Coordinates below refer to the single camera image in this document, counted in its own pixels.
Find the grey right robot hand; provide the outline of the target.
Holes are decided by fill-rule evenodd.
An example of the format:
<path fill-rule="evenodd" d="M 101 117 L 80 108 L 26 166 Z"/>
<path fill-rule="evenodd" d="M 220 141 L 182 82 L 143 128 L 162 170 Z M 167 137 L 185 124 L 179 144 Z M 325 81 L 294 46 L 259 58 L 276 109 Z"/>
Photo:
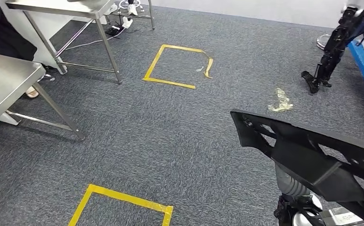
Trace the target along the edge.
<path fill-rule="evenodd" d="M 300 197 L 309 196 L 311 192 L 303 184 L 287 174 L 278 164 L 275 164 L 276 181 L 283 194 Z"/>

